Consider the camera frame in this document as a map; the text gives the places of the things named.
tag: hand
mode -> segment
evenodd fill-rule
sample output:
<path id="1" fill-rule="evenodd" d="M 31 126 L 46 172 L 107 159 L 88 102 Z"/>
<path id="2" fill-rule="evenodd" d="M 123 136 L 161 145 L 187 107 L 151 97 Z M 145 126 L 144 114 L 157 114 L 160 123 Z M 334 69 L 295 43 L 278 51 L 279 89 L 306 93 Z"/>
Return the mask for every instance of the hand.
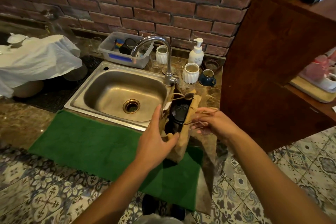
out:
<path id="1" fill-rule="evenodd" d="M 153 113 L 149 126 L 139 138 L 135 161 L 140 162 L 148 171 L 157 167 L 170 153 L 179 139 L 179 133 L 164 142 L 159 131 L 159 119 L 161 105 L 158 105 Z"/>
<path id="2" fill-rule="evenodd" d="M 192 122 L 191 129 L 197 129 L 197 133 L 214 133 L 217 139 L 225 145 L 230 145 L 230 140 L 234 137 L 245 134 L 228 116 L 219 110 L 200 107 L 197 109 Z"/>

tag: blue mug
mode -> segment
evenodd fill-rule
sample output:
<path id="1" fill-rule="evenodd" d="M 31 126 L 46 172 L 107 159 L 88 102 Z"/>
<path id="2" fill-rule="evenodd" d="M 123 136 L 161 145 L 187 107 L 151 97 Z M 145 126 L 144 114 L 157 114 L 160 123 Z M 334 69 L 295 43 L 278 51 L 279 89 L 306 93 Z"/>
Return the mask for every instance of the blue mug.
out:
<path id="1" fill-rule="evenodd" d="M 205 69 L 198 78 L 198 81 L 203 86 L 215 86 L 216 79 L 214 77 L 214 73 L 210 69 Z"/>

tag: soap dispenser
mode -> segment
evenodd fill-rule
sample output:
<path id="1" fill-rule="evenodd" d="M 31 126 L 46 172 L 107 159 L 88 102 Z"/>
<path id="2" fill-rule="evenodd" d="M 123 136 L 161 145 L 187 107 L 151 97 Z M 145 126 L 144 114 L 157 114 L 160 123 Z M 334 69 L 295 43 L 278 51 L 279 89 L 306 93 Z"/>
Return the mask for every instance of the soap dispenser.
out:
<path id="1" fill-rule="evenodd" d="M 198 66 L 201 66 L 203 57 L 204 57 L 204 52 L 202 51 L 202 46 L 201 43 L 203 43 L 202 38 L 196 38 L 194 41 L 197 42 L 195 45 L 194 49 L 190 52 L 189 58 L 188 58 L 188 63 L 195 63 Z"/>

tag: glass cup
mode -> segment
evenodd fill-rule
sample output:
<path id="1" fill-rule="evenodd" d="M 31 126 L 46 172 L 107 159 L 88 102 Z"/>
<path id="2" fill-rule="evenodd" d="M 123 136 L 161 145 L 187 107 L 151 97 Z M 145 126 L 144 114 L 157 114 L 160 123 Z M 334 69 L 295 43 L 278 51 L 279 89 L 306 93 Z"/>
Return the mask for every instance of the glass cup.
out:
<path id="1" fill-rule="evenodd" d="M 152 53 L 150 56 L 149 56 L 151 62 L 152 62 L 152 67 L 153 68 L 159 68 L 159 62 L 157 61 L 156 59 L 156 53 Z"/>
<path id="2" fill-rule="evenodd" d="M 99 45 L 101 43 L 102 43 L 102 39 L 100 37 L 94 37 L 90 39 L 89 50 L 91 52 L 102 54 L 102 52 L 99 50 Z"/>

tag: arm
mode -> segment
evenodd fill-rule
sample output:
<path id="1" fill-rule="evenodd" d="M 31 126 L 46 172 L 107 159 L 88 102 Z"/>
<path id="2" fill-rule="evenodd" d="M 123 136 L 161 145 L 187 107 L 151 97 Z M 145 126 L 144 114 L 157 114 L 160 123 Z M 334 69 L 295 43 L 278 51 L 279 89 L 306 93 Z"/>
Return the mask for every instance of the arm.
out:
<path id="1" fill-rule="evenodd" d="M 192 128 L 213 132 L 233 151 L 273 224 L 332 224 L 330 218 L 290 180 L 259 145 L 221 111 L 199 108 Z"/>
<path id="2" fill-rule="evenodd" d="M 135 160 L 74 224 L 118 223 L 148 173 L 166 158 L 179 138 L 176 133 L 168 142 L 162 141 L 159 132 L 160 111 L 161 105 L 155 109 L 149 126 L 139 138 Z"/>

